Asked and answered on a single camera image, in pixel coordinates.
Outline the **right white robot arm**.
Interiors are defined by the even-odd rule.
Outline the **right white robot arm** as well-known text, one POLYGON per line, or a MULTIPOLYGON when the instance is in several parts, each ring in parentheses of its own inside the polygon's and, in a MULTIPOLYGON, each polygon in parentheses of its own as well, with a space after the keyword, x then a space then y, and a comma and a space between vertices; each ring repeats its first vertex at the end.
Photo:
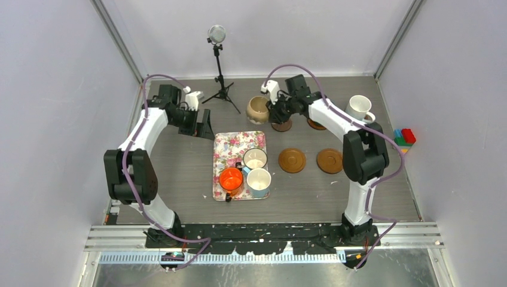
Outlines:
POLYGON ((338 109, 321 91, 311 92, 303 75, 286 80, 283 92, 277 81, 267 80, 261 93, 269 96, 269 122, 282 124, 300 114, 335 135, 343 144, 342 164, 348 177, 349 196, 338 234, 347 245, 365 243, 373 235, 371 200, 377 181, 389 165, 383 129, 364 124, 338 109))

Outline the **beige mug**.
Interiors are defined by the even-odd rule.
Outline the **beige mug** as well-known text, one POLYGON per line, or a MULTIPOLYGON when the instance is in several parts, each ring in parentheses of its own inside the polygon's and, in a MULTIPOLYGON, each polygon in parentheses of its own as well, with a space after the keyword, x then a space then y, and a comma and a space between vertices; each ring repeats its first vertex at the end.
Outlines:
POLYGON ((265 124, 268 122, 269 111, 266 106, 269 99, 264 96, 255 96, 250 99, 246 107, 247 119, 253 124, 265 124))

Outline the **white mug brown rim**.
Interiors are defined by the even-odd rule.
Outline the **white mug brown rim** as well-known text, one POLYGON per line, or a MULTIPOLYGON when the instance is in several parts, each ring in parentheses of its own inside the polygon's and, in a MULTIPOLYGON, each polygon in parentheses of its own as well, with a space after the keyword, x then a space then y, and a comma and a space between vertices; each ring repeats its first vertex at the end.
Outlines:
POLYGON ((263 149, 251 148, 243 154, 242 162, 249 169, 264 168, 268 158, 263 149))

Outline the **white mug blue base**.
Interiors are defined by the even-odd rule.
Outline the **white mug blue base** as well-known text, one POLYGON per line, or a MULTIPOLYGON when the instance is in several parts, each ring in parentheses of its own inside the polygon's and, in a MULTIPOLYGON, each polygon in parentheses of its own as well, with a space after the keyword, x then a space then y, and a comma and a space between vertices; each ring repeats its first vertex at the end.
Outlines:
POLYGON ((345 108, 345 113, 354 119, 363 121, 364 123, 373 123, 376 116, 371 112, 372 103, 363 95, 352 96, 345 108))

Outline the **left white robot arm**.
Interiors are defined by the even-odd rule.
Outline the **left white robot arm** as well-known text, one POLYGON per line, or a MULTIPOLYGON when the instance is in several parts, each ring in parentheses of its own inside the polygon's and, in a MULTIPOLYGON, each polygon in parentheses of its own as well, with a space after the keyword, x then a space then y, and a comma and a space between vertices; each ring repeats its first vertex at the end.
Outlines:
POLYGON ((152 149, 167 126, 178 128, 180 135, 214 140, 210 110, 198 121, 202 91, 173 85, 160 86, 158 94, 146 99, 133 131, 117 148, 103 156, 109 196, 132 207, 150 224, 148 240, 175 248, 186 243, 178 214, 158 195, 158 178, 152 165, 152 149))

